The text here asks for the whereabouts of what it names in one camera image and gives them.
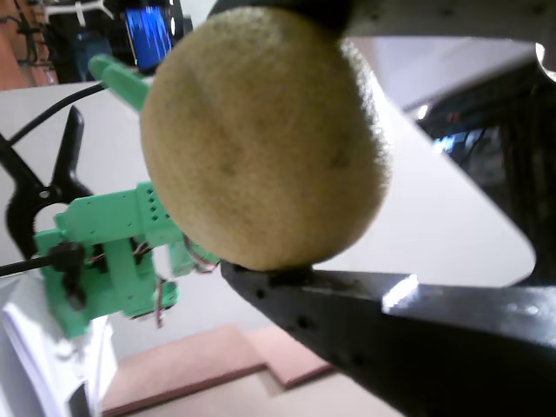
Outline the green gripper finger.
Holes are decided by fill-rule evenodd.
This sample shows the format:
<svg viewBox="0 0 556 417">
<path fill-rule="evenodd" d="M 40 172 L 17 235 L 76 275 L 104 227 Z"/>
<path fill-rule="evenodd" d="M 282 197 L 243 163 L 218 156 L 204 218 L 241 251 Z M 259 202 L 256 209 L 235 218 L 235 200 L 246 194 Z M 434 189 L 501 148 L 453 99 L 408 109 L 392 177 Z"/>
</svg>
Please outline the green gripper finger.
<svg viewBox="0 0 556 417">
<path fill-rule="evenodd" d="M 149 84 L 130 67 L 112 56 L 93 56 L 88 63 L 90 74 L 112 94 L 135 111 L 142 111 Z"/>
</svg>

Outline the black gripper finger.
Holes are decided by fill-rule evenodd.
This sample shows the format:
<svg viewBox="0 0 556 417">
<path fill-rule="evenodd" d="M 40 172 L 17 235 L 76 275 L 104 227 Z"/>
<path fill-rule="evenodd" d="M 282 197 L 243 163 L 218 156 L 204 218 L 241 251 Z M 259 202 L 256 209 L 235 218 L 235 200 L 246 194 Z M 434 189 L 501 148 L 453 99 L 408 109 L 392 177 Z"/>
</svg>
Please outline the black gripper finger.
<svg viewBox="0 0 556 417">
<path fill-rule="evenodd" d="M 552 416 L 555 290 L 223 263 L 245 301 L 406 416 Z"/>
<path fill-rule="evenodd" d="M 471 36 L 555 40 L 553 1 L 218 1 L 208 14 L 218 43 L 248 75 L 285 83 L 344 83 L 361 72 L 343 39 Z"/>
</svg>

